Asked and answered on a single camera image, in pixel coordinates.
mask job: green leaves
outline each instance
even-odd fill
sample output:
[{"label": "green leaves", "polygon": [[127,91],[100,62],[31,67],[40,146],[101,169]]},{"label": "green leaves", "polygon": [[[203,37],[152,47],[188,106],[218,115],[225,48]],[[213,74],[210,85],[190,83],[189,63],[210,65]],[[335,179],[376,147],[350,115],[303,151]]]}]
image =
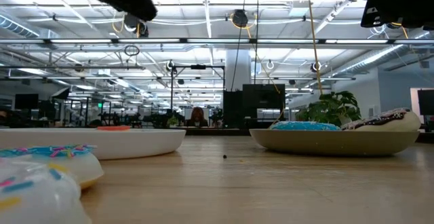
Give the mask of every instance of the green leaves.
[{"label": "green leaves", "polygon": [[361,119],[359,105],[354,95],[348,91],[322,94],[318,102],[296,113],[298,121],[330,123],[341,126],[341,119],[352,121]]}]

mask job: woman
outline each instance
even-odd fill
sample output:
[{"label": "woman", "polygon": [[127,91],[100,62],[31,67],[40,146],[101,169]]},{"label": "woman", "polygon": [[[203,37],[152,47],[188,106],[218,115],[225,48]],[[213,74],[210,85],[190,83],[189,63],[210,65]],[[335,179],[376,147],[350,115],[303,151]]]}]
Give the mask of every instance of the woman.
[{"label": "woman", "polygon": [[203,117],[203,109],[195,107],[191,111],[191,118],[187,122],[187,126],[208,127],[208,121]]}]

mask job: white frosted donut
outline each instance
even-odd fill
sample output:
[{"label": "white frosted donut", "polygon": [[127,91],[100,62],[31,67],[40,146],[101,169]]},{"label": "white frosted donut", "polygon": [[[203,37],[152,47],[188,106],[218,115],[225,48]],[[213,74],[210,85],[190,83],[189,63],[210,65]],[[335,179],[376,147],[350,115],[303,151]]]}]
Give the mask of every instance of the white frosted donut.
[{"label": "white frosted donut", "polygon": [[47,164],[73,175],[81,188],[85,189],[92,186],[104,174],[100,162],[91,150],[92,147],[87,145],[2,149],[0,157],[23,157],[25,155],[26,161]]},{"label": "white frosted donut", "polygon": [[91,223],[79,199],[80,188],[70,176],[45,164],[1,161],[1,224]]},{"label": "white frosted donut", "polygon": [[370,132],[415,132],[420,128],[417,114],[409,109],[394,109],[379,116],[361,119],[342,126],[343,130]]}]

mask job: white plate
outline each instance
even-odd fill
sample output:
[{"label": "white plate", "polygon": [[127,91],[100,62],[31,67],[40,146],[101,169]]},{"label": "white plate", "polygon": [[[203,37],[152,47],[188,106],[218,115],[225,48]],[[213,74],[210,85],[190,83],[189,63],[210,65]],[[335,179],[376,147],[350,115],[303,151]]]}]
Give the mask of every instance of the white plate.
[{"label": "white plate", "polygon": [[283,153],[384,156],[407,149],[416,141],[419,132],[251,129],[250,134],[263,147]]},{"label": "white plate", "polygon": [[125,159],[170,153],[181,146],[185,130],[131,129],[103,131],[82,128],[1,129],[0,148],[96,145],[99,160]]}]

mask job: wooden table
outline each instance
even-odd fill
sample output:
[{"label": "wooden table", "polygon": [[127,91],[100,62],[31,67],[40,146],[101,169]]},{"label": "wooden table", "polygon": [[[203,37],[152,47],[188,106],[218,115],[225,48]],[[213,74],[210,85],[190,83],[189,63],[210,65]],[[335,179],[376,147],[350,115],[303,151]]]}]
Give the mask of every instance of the wooden table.
[{"label": "wooden table", "polygon": [[175,153],[102,166],[106,175],[82,197],[94,224],[434,222],[434,145],[360,159],[195,136]]}]

